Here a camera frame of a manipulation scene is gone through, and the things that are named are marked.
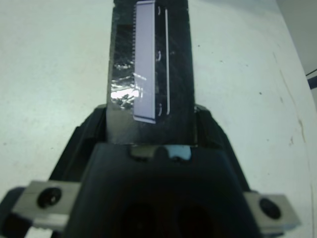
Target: metal bracket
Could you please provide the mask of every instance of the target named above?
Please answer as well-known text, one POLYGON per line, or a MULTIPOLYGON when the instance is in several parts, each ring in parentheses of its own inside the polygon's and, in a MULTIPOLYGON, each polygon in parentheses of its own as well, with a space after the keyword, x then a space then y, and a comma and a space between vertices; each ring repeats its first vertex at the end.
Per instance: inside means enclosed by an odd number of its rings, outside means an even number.
POLYGON ((80 189, 80 183, 33 181, 12 212, 33 222, 35 228, 63 231, 80 189))
POLYGON ((285 195, 244 192, 244 197, 263 236, 276 236, 301 224, 285 195))

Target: white surface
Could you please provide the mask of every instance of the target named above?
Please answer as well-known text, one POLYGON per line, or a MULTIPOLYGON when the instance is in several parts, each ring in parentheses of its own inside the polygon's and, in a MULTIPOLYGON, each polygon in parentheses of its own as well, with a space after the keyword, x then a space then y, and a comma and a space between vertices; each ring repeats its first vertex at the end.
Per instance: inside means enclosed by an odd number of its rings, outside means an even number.
MULTIPOLYGON (((1 195, 47 179, 105 102, 111 11, 110 0, 0 0, 1 195)), ((196 102, 250 186, 288 196, 303 225, 287 237, 313 237, 317 114, 276 2, 190 0, 189 13, 196 102)))
POLYGON ((317 110, 317 88, 314 88, 312 90, 312 95, 313 95, 313 99, 314 99, 314 102, 315 102, 315 107, 316 107, 316 110, 317 110))
POLYGON ((317 69, 317 1, 278 0, 305 74, 317 69))

